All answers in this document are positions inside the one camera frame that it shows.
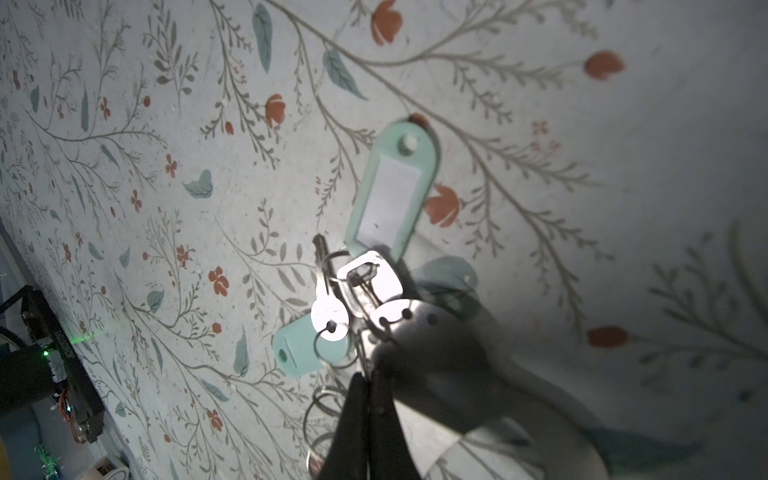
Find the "floral tablecloth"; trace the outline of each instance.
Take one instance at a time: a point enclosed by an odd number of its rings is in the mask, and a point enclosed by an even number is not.
[[[302,478],[322,378],[283,377],[271,337],[313,299],[312,236],[342,246],[377,133],[418,114],[442,156],[417,236],[476,273],[500,373],[574,399],[615,475],[757,478],[766,20],[8,0],[0,216],[145,478]]]

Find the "green key tag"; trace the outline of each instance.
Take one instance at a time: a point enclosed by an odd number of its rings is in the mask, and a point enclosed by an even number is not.
[[[393,263],[400,260],[438,161],[435,142],[411,122],[390,125],[376,138],[346,228],[352,257],[376,250]]]
[[[317,336],[310,315],[305,315],[277,330],[272,341],[272,352],[277,366],[288,376],[300,377],[319,370],[323,364],[317,359],[314,341]],[[349,335],[336,342],[320,337],[317,352],[329,363],[337,363],[349,350]]]

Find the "black tongs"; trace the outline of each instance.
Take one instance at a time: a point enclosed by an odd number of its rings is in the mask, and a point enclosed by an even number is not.
[[[328,457],[317,480],[419,480],[392,400],[388,380],[378,369],[370,381],[356,373]]]

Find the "key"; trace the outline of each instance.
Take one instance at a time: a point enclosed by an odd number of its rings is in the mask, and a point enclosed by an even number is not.
[[[312,304],[310,317],[312,326],[316,332],[326,329],[320,336],[331,342],[344,338],[349,331],[349,312],[347,312],[344,303],[336,298],[331,292],[326,276],[325,259],[328,255],[328,246],[326,239],[322,235],[315,235],[312,239],[315,245],[315,263],[317,287],[315,293],[317,299]]]
[[[353,286],[350,280],[354,278],[354,271],[365,265],[370,265],[371,268],[376,269],[374,276],[367,284]],[[383,303],[402,296],[402,283],[400,283],[397,272],[375,250],[365,252],[342,266],[336,275],[341,280],[345,280],[339,285],[342,295],[352,313],[360,318],[370,316],[373,310]]]

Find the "round key head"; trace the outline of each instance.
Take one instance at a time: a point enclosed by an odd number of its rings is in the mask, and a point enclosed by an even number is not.
[[[318,297],[312,304],[310,316],[315,331],[326,329],[320,336],[330,342],[341,340],[349,330],[349,313],[344,303],[333,295]],[[328,322],[333,322],[335,328],[328,329]]]

